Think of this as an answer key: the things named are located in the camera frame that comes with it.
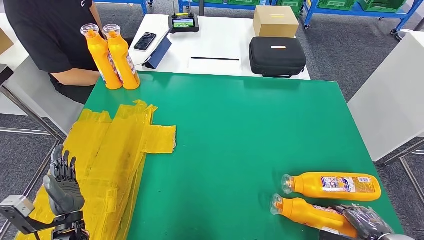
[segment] yellow plastic bag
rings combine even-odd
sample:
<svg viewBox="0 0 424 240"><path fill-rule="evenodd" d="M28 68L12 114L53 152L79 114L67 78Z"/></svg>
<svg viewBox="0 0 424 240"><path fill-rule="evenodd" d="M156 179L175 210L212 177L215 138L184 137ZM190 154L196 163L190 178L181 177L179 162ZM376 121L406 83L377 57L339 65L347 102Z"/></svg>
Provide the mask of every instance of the yellow plastic bag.
<svg viewBox="0 0 424 240"><path fill-rule="evenodd" d="M137 100L121 105L113 120L107 112L83 110L64 144L77 157L76 177L85 198L83 210L90 240L127 237L147 153L172 153L175 126L151 125L157 107ZM33 219L49 223L54 215L42 187ZM49 240L51 229L39 233ZM35 239L18 234L18 240Z"/></svg>

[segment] blue shelving rack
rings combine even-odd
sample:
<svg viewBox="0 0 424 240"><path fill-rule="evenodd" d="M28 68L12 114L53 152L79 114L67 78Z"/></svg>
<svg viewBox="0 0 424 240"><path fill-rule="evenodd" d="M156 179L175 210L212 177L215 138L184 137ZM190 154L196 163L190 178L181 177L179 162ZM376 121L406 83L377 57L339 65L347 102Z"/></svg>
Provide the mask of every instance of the blue shelving rack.
<svg viewBox="0 0 424 240"><path fill-rule="evenodd" d="M185 7L189 6L189 2L190 2L190 0L178 0L178 7L179 7L180 13L184 12L184 6ZM192 1L190 4L191 4L192 7L198 7L199 6L198 2ZM262 1L260 1L259 5L270 5L269 0L262 0ZM205 8L218 8L218 9L241 9L241 10L255 10L255 8L256 8L256 6L228 4L227 1L225 1L224 3L208 3L208 2L205 2L204 7Z"/></svg>
<svg viewBox="0 0 424 240"><path fill-rule="evenodd" d="M140 4L143 17L148 13L147 5L153 6L153 0L94 0L95 3L110 3L110 4Z"/></svg>
<svg viewBox="0 0 424 240"><path fill-rule="evenodd" d="M178 0L179 12L183 13L184 6L188 6L191 0ZM390 31L392 35L395 35L402 27L408 22L411 16L415 13L418 7L424 2L424 0L414 0L412 7L408 12L399 10L396 13L391 12L373 12L373 11L364 11L359 5L358 2L355 2L352 10L335 10L335 9L326 9L317 7L319 0L304 0L303 11L307 12L306 18L303 21L304 29L310 27L311 18L314 14L332 14L332 15L345 15L345 16L361 16L361 17L377 17L380 20L383 18L395 18L400 19L400 23ZM275 6L277 0L271 0L271 5ZM191 5L198 7L198 2L191 2ZM268 0L262 0L260 5L270 5ZM219 9L242 9L242 10L255 10L256 6L248 5L232 5L224 3L204 3L205 8L219 8Z"/></svg>
<svg viewBox="0 0 424 240"><path fill-rule="evenodd" d="M310 27L310 22L312 15L314 14L332 14L332 15L345 15L345 16L361 16L361 17L376 17L380 20L382 18L395 18L400 19L400 23L390 31L392 35L396 34L402 27L408 22L411 16L415 13L418 7L423 3L424 0L414 0L411 9L408 12L404 12L403 10L399 10L398 12L376 12L376 11L364 11L359 5L358 2L352 7L350 11L344 10L335 10L335 9L326 9L319 8L317 4L319 0L305 0L303 3L303 9L307 12L306 18L304 19L304 29L308 29Z"/></svg>

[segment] robotic hand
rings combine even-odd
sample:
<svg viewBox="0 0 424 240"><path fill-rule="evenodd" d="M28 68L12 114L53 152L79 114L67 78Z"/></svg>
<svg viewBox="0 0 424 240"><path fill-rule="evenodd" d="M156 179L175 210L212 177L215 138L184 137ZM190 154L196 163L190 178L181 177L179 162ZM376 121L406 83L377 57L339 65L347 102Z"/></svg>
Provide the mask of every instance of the robotic hand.
<svg viewBox="0 0 424 240"><path fill-rule="evenodd" d="M62 156L63 145L51 155L50 174L44 176L43 184L48 194L51 211L56 216L80 211L85 203L75 172L76 157L68 164L69 151Z"/></svg>
<svg viewBox="0 0 424 240"><path fill-rule="evenodd" d="M51 223L32 219L34 205L21 195L11 195L0 203L0 214L25 235L34 234L40 240L39 231L54 228L52 240L88 240L83 211L85 200L81 194L73 157L68 164L69 151L62 156L64 147L55 148L51 155L50 174L44 176L43 183L49 196L49 204L56 217Z"/></svg>
<svg viewBox="0 0 424 240"><path fill-rule="evenodd" d="M357 230L358 240L414 240L409 236L394 234L393 229L372 209L363 206L339 205L332 207L352 224ZM350 240L351 238L335 235L321 230L320 240Z"/></svg>

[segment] orange bottle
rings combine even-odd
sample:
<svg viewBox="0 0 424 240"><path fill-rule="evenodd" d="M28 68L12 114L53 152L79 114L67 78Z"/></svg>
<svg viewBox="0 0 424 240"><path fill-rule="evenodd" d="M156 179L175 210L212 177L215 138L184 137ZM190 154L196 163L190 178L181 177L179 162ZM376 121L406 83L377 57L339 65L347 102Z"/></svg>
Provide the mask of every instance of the orange bottle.
<svg viewBox="0 0 424 240"><path fill-rule="evenodd" d="M109 53L108 42L100 36L99 27L92 23L85 24L81 27L81 34L87 39L88 50L94 59L106 87L111 90L122 87L117 68Z"/></svg>
<svg viewBox="0 0 424 240"><path fill-rule="evenodd" d="M379 181L363 173L306 172L299 176L285 174L281 180L286 194L300 193L310 198L374 201L382 195Z"/></svg>
<svg viewBox="0 0 424 240"><path fill-rule="evenodd" d="M339 212L309 204L301 198L287 199L274 194L270 211L273 215L280 214L295 223L319 230L327 228L351 238L356 238L358 235L354 226Z"/></svg>
<svg viewBox="0 0 424 240"><path fill-rule="evenodd" d="M128 90L138 88L140 86L139 74L128 54L128 43L121 36L121 28L116 24L108 24L103 27L103 33L107 37L109 51L123 87Z"/></svg>

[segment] antenna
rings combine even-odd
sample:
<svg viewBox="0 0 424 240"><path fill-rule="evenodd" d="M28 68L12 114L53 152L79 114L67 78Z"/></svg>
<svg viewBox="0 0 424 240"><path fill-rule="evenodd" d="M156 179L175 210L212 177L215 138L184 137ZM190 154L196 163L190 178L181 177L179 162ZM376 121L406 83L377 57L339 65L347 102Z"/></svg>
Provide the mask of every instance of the antenna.
<svg viewBox="0 0 424 240"><path fill-rule="evenodd" d="M177 13L176 13L176 11L175 11L175 1L172 1L172 8L173 8L173 15L172 15L172 18L173 18L173 19L176 19L176 18L177 18Z"/></svg>
<svg viewBox="0 0 424 240"><path fill-rule="evenodd" d="M190 18L193 17L193 13L192 13L192 0L188 0L188 16Z"/></svg>

